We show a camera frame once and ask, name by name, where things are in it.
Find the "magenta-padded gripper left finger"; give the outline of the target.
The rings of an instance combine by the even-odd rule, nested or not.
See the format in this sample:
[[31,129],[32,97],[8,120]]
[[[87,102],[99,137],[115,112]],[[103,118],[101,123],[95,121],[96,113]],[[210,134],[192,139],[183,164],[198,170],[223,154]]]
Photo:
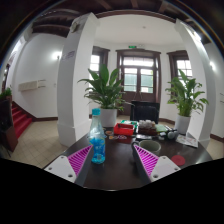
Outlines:
[[93,149],[89,145],[69,156],[58,156],[44,170],[76,185],[83,186],[92,157]]

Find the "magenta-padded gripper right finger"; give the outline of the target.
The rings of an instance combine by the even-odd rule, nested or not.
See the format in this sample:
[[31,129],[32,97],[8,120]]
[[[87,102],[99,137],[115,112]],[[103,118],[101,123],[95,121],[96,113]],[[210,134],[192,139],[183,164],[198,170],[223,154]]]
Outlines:
[[144,185],[180,170],[167,156],[158,157],[137,144],[133,144],[132,149],[140,179]]

